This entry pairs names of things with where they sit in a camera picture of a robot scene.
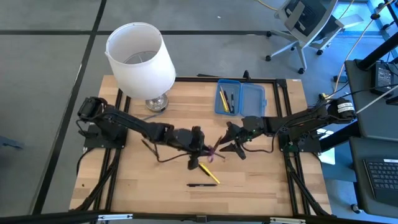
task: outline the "marker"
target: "marker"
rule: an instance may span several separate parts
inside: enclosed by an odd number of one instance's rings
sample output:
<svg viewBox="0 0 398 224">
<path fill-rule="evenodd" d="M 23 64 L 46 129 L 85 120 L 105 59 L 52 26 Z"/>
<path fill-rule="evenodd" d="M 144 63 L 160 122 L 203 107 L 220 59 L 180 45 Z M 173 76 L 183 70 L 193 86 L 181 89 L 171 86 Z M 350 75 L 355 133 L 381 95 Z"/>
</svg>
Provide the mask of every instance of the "marker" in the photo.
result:
<svg viewBox="0 0 398 224">
<path fill-rule="evenodd" d="M 187 184 L 188 187 L 215 187 L 216 184 Z"/>
</svg>

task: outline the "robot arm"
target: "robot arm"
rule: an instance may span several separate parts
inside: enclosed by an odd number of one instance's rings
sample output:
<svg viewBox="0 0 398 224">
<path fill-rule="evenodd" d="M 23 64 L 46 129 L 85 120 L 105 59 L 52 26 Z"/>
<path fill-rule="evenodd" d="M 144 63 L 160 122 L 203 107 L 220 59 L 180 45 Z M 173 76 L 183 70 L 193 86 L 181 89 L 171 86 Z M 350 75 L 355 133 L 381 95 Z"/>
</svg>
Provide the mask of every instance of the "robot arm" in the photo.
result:
<svg viewBox="0 0 398 224">
<path fill-rule="evenodd" d="M 356 117 L 350 101 L 339 98 L 329 102 L 321 102 L 313 108 L 301 111 L 283 118 L 247 116 L 242 119 L 243 127 L 228 122 L 228 130 L 220 144 L 234 141 L 220 151 L 236 152 L 241 159 L 245 159 L 245 142 L 265 134 L 279 136 L 283 146 L 289 145 L 290 152 L 320 150 L 319 138 L 316 130 L 329 124 L 348 124 Z"/>
<path fill-rule="evenodd" d="M 86 98 L 79 109 L 78 116 L 83 122 L 92 122 L 99 127 L 101 135 L 110 141 L 122 138 L 126 128 L 141 133 L 151 143 L 173 147 L 185 151 L 190 156 L 188 169 L 198 167 L 200 156 L 210 156 L 211 150 L 204 145 L 205 135 L 199 126 L 192 130 L 174 129 L 171 124 L 147 123 L 141 119 L 117 110 L 108 105 L 105 99 L 98 97 Z M 80 131 L 86 138 L 90 133 Z M 157 150 L 151 150 L 158 158 Z"/>
</svg>

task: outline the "white lamp shade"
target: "white lamp shade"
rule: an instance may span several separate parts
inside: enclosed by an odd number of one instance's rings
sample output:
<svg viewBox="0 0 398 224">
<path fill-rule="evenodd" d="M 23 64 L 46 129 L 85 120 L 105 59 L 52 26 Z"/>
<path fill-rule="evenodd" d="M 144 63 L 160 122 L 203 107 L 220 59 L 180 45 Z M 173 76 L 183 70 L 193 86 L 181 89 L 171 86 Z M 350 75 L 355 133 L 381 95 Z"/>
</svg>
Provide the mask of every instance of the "white lamp shade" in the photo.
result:
<svg viewBox="0 0 398 224">
<path fill-rule="evenodd" d="M 142 60 L 140 55 L 151 55 Z M 162 34 L 143 22 L 126 24 L 116 29 L 106 43 L 106 56 L 118 87 L 132 98 L 151 100 L 169 90 L 175 80 L 175 69 Z"/>
</svg>

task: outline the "blue pencil case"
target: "blue pencil case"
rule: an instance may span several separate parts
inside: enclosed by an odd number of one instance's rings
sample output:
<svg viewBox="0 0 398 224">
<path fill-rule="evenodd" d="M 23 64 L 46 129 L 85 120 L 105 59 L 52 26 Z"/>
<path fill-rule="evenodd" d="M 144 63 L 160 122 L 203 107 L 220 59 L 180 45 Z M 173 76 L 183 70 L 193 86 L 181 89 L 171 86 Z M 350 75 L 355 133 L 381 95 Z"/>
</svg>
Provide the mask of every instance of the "blue pencil case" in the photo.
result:
<svg viewBox="0 0 398 224">
<path fill-rule="evenodd" d="M 224 111 L 220 87 L 226 92 L 231 113 Z M 263 86 L 252 83 L 242 84 L 235 80 L 218 80 L 215 99 L 215 113 L 229 116 L 239 114 L 242 116 L 264 116 L 267 106 L 266 92 Z"/>
</svg>

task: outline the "wooden tabletop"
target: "wooden tabletop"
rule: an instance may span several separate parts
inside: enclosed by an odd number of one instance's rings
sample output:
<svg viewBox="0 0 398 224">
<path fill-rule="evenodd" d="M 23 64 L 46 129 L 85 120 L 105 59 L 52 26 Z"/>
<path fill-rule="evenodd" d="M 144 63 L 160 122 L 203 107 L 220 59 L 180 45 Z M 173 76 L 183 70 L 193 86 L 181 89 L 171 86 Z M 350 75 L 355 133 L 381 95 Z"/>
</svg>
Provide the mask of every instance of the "wooden tabletop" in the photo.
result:
<svg viewBox="0 0 398 224">
<path fill-rule="evenodd" d="M 277 116 L 274 92 L 271 84 L 261 84 L 266 90 L 265 116 Z M 287 80 L 292 112 L 306 109 L 302 83 Z M 242 125 L 240 116 L 224 116 L 214 113 L 216 82 L 175 82 L 168 92 L 169 107 L 148 122 L 170 123 L 175 128 L 201 126 L 205 144 L 214 145 L 226 132 L 226 122 Z M 118 88 L 112 75 L 105 75 L 99 96 L 114 104 Z M 282 89 L 279 90 L 282 111 L 286 115 Z M 143 100 L 131 100 L 129 114 L 145 118 L 152 113 Z M 188 170 L 187 157 L 158 163 L 155 156 L 141 142 L 142 136 L 134 131 L 127 135 L 122 150 L 111 210 L 114 212 L 209 214 L 209 215 L 280 215 L 291 216 L 286 169 L 282 153 L 275 141 L 275 152 L 247 152 L 241 160 L 235 153 L 224 152 L 226 160 L 215 157 L 204 162 L 220 180 L 216 187 L 187 187 L 187 183 L 214 183 L 200 169 Z M 261 136 L 248 144 L 249 149 L 271 148 L 271 138 Z M 158 146 L 161 159 L 168 159 L 181 152 L 167 146 Z M 81 162 L 70 208 L 79 206 L 98 182 L 104 149 L 95 149 Z M 312 154 L 301 153 L 305 183 L 315 199 L 327 212 L 331 212 L 322 169 Z M 101 208 L 107 193 L 103 193 Z M 299 211 L 301 197 L 296 187 Z"/>
</svg>

